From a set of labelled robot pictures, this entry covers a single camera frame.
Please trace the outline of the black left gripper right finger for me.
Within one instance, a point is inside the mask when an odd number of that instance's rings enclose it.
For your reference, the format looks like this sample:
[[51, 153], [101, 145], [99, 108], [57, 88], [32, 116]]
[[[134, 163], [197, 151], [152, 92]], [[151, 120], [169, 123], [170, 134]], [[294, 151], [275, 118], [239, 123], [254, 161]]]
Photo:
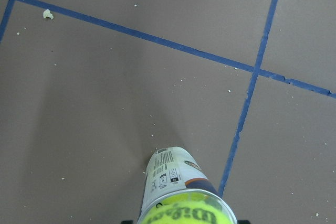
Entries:
[[237, 224], [248, 224], [248, 220], [237, 220]]

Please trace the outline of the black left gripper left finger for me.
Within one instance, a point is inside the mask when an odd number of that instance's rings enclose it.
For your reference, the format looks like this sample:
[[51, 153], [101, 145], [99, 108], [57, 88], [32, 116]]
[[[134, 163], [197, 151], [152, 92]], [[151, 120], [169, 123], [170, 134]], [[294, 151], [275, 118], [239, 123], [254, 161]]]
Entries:
[[123, 220], [121, 224], [133, 224], [133, 220]]

